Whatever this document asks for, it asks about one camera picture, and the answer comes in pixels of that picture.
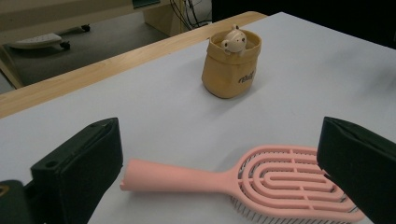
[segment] black object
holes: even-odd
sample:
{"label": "black object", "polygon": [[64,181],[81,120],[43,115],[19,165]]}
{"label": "black object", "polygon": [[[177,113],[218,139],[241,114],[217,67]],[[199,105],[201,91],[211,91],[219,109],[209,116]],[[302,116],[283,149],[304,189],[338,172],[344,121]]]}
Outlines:
{"label": "black object", "polygon": [[374,223],[396,223],[396,144],[357,124],[325,118],[318,165]]}
{"label": "black object", "polygon": [[396,49],[396,12],[389,0],[212,0],[212,19],[246,11],[267,16],[285,12],[303,20]]}
{"label": "black object", "polygon": [[88,223],[121,167],[118,119],[97,121],[32,166],[26,186],[0,182],[0,223]]}

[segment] brown bag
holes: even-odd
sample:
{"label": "brown bag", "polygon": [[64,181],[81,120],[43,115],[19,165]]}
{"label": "brown bag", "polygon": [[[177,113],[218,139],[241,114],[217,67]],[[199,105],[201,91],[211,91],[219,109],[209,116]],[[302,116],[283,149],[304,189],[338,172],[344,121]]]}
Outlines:
{"label": "brown bag", "polygon": [[209,40],[202,81],[206,89],[219,98],[232,98],[248,90],[256,74],[262,40],[250,31],[241,31],[247,36],[243,55],[224,52],[221,42],[229,33],[227,31],[215,34]]}

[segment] white table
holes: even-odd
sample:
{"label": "white table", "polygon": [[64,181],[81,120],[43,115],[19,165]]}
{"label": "white table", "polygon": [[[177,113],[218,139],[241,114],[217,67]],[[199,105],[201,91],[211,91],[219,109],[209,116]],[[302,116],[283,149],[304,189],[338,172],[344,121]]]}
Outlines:
{"label": "white table", "polygon": [[[36,161],[111,117],[120,119],[124,164],[138,158],[208,171],[230,168],[258,145],[316,147],[325,116],[396,140],[395,50],[284,13],[243,28],[262,38],[246,94],[211,95],[201,81],[208,43],[193,45],[0,119],[0,179],[26,184]],[[250,223],[226,195],[135,194],[120,191],[122,177],[123,169],[90,223]]]}

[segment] hairbrush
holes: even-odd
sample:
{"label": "hairbrush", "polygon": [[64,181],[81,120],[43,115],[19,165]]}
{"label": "hairbrush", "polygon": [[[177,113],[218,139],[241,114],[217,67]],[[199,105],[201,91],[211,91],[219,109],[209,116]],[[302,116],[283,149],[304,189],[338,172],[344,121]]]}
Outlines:
{"label": "hairbrush", "polygon": [[259,146],[225,172],[132,159],[122,190],[217,192],[260,223],[351,223],[363,212],[324,176],[313,147]]}

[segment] pink handle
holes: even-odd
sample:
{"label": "pink handle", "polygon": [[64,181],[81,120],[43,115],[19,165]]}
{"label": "pink handle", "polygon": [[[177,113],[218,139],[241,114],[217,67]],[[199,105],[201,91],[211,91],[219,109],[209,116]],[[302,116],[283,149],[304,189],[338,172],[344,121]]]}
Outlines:
{"label": "pink handle", "polygon": [[227,173],[211,173],[151,161],[130,160],[120,183],[122,190],[224,192]]}

